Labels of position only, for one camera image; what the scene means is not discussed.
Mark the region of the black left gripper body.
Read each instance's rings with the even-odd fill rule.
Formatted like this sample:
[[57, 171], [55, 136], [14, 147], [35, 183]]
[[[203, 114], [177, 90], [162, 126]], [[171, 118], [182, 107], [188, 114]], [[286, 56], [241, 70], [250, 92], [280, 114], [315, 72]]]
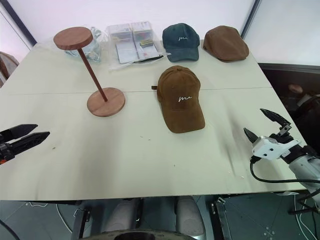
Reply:
[[0, 141], [0, 165], [15, 158], [13, 145], [11, 143]]

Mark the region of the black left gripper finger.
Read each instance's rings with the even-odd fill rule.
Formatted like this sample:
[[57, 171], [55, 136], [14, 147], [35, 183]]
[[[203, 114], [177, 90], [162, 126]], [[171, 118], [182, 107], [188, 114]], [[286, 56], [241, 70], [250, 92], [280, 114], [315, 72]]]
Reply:
[[13, 155], [18, 155], [22, 152], [25, 152], [25, 151], [41, 144], [49, 135], [50, 135], [49, 131], [35, 132], [30, 135], [27, 135], [27, 136], [21, 138], [20, 140], [15, 141], [10, 144], [11, 152]]
[[33, 131], [37, 124], [20, 124], [0, 132], [0, 143], [7, 143], [12, 140], [16, 140], [28, 135]]

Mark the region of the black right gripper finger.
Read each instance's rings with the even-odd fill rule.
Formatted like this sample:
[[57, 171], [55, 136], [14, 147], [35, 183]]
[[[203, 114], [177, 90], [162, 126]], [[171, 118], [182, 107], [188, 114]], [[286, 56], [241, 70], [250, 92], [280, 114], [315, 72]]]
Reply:
[[246, 137], [248, 138], [248, 140], [252, 143], [252, 144], [254, 144], [257, 140], [258, 140], [258, 136], [255, 134], [255, 133], [253, 133], [252, 131], [250, 131], [249, 129], [247, 129], [247, 128], [243, 128], [243, 131], [244, 131], [244, 134], [246, 135]]
[[280, 131], [288, 131], [289, 129], [291, 129], [291, 123], [286, 120], [284, 117], [282, 117], [281, 115], [279, 115], [276, 112], [273, 112], [271, 110], [268, 109], [264, 109], [261, 108], [260, 111], [272, 122], [276, 122], [280, 125], [279, 130]]

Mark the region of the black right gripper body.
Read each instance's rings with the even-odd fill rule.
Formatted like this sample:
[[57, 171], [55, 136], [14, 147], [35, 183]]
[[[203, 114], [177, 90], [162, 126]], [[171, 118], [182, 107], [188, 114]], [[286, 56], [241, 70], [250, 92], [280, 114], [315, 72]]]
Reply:
[[289, 130], [292, 127], [290, 124], [286, 124], [280, 127], [278, 133], [272, 133], [269, 137], [275, 139], [278, 143], [287, 144], [294, 140], [294, 138], [290, 135]]

